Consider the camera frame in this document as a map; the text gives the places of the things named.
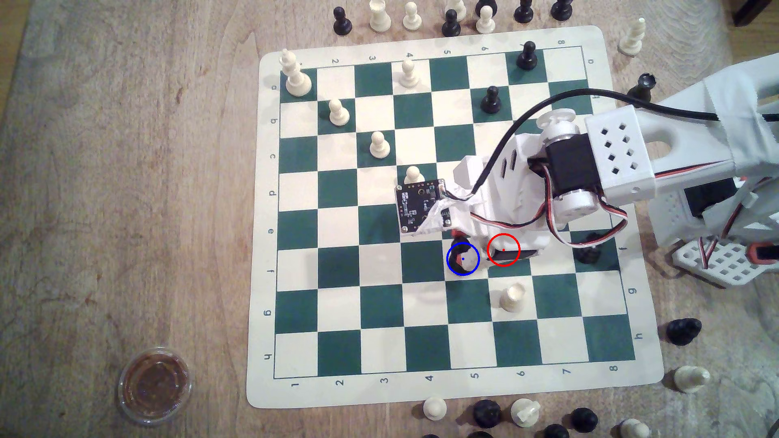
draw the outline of white chess piece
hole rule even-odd
[[[532,427],[538,421],[541,404],[529,398],[521,398],[511,405],[511,419],[519,427]]]
[[[419,83],[419,75],[414,71],[414,62],[410,59],[406,59],[400,64],[400,68],[403,70],[403,75],[400,77],[400,85],[406,88],[414,88]]]
[[[349,110],[344,108],[338,99],[328,102],[330,106],[330,121],[335,126],[343,126],[349,122]]]
[[[492,7],[484,5],[481,7],[481,16],[476,22],[476,30],[480,34],[491,34],[495,30],[495,21],[492,19]]]
[[[649,438],[652,431],[636,419],[627,419],[619,425],[619,435],[622,438]]]
[[[287,91],[289,94],[300,97],[311,91],[311,78],[300,71],[298,58],[287,49],[281,51],[281,71],[287,75]]]
[[[697,392],[711,381],[711,374],[703,367],[685,365],[674,372],[674,383],[683,393]]]
[[[376,32],[386,32],[392,25],[392,19],[386,12],[386,3],[384,0],[371,0],[371,29]]]
[[[384,139],[384,134],[376,131],[371,134],[371,155],[376,158],[384,158],[390,154],[390,143]]]
[[[442,398],[430,397],[422,405],[422,411],[425,417],[437,422],[446,415],[446,402]]]
[[[624,55],[636,56],[641,50],[641,40],[643,40],[644,32],[647,31],[647,24],[643,17],[637,19],[630,24],[630,29],[627,35],[619,40],[617,48]]]
[[[500,295],[500,306],[507,312],[516,313],[522,309],[524,298],[525,288],[519,283],[514,283]]]
[[[408,30],[416,30],[422,25],[422,17],[417,14],[417,4],[414,2],[406,3],[406,16],[403,17],[403,25]]]
[[[403,184],[414,184],[415,182],[423,182],[425,177],[419,173],[417,166],[410,166],[406,169],[406,178],[403,180]]]

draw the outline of blue circle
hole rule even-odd
[[[452,265],[449,264],[449,254],[452,253],[452,248],[454,248],[455,246],[458,246],[458,245],[468,245],[471,248],[473,248],[474,251],[476,252],[476,267],[474,268],[474,270],[472,270],[471,272],[469,272],[467,274],[460,274],[458,272],[454,272],[454,269],[452,269]],[[451,270],[452,272],[454,272],[455,274],[457,274],[457,275],[459,275],[461,277],[465,277],[466,275],[471,275],[472,273],[476,272],[476,269],[479,268],[479,263],[481,263],[481,255],[479,254],[479,250],[476,249],[475,246],[471,245],[468,242],[456,243],[456,244],[454,244],[454,245],[449,247],[449,251],[446,251],[446,266],[449,268],[449,270]]]

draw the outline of chessboard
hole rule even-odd
[[[518,69],[525,41],[538,67]],[[461,277],[449,233],[399,231],[394,189],[410,165],[452,178],[489,155],[527,109],[582,87],[612,88],[595,26],[294,51],[311,91],[291,96],[280,53],[259,67],[246,393],[257,408],[527,394],[655,383],[663,376],[636,215],[595,264],[552,239],[539,256]],[[398,83],[405,59],[419,84]],[[502,108],[481,111],[487,87]],[[351,118],[329,120],[339,99]],[[577,123],[615,108],[574,97]],[[389,156],[374,158],[383,132]],[[518,132],[540,132],[535,119]],[[603,211],[562,233],[583,242],[613,225]],[[523,309],[498,304],[521,283]]]

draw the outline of red circle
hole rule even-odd
[[[489,247],[490,247],[490,245],[492,245],[492,241],[495,240],[495,238],[498,237],[499,235],[507,235],[510,238],[514,239],[514,242],[516,242],[516,259],[514,259],[513,262],[511,262],[511,263],[509,263],[507,265],[502,265],[500,263],[495,263],[495,261],[492,259],[492,256],[489,253]],[[506,266],[511,266],[511,265],[515,264],[516,261],[520,259],[520,251],[521,251],[520,241],[516,240],[516,237],[510,235],[509,233],[500,233],[500,234],[494,235],[494,236],[492,236],[491,239],[489,239],[489,242],[487,243],[487,258],[489,258],[489,261],[491,261],[492,264],[494,264],[496,266],[506,267]]]

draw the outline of wood grain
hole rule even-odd
[[[354,30],[332,32],[332,6],[287,0],[36,2],[0,131],[0,436],[466,436],[467,407],[441,422],[418,403],[259,410],[245,398],[256,99],[261,55],[290,49],[435,37],[443,0],[419,2],[423,28],[368,28],[366,2],[343,3]],[[501,4],[498,32],[594,24],[616,90],[644,71],[666,97],[731,62],[729,20],[716,0],[575,2],[568,23],[536,2],[527,26]],[[474,2],[467,7],[473,10]],[[644,49],[619,55],[626,20],[647,19]],[[464,34],[474,32],[469,19]],[[668,370],[706,366],[694,396],[664,387],[530,394],[536,431],[577,406],[628,417],[662,436],[764,436],[779,416],[775,276],[720,289],[668,264],[645,214],[640,227],[658,323],[703,321],[690,346],[663,344]],[[164,344],[196,379],[174,421],[144,429],[115,407],[135,353]],[[497,397],[508,407],[516,397]]]

